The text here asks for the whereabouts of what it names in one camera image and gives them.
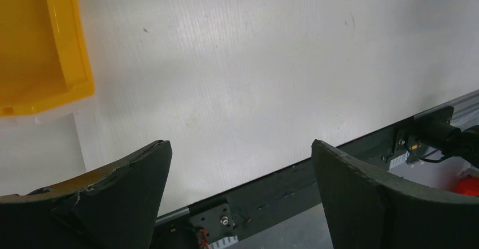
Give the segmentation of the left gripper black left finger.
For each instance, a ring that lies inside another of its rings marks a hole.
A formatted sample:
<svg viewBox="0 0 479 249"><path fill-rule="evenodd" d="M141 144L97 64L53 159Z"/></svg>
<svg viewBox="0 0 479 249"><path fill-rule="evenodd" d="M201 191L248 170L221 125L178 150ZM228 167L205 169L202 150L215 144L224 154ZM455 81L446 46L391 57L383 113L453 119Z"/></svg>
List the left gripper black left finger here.
<svg viewBox="0 0 479 249"><path fill-rule="evenodd" d="M154 141L26 195L1 197L2 248L148 248L172 159Z"/></svg>

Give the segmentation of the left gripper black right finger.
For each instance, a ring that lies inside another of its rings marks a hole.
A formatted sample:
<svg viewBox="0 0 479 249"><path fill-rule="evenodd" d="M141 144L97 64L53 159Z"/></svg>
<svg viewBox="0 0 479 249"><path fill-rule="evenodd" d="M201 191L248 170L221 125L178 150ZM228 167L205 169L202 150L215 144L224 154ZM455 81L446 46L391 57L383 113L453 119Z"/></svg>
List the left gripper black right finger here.
<svg viewBox="0 0 479 249"><path fill-rule="evenodd" d="M478 198L398 177L333 146L312 144L334 248L477 248Z"/></svg>

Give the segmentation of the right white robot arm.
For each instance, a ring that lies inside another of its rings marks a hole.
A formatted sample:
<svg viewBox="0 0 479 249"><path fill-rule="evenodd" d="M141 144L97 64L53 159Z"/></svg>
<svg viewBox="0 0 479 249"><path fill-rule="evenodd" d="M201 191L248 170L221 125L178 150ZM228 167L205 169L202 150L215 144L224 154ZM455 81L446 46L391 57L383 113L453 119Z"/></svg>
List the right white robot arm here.
<svg viewBox="0 0 479 249"><path fill-rule="evenodd" d="M427 120L415 126L413 137L420 143L439 151L442 157L437 160L428 159L425 155L417 155L410 148L407 151L419 161L440 163L452 157L461 157L472 166L478 168L478 125L461 130L449 123Z"/></svg>

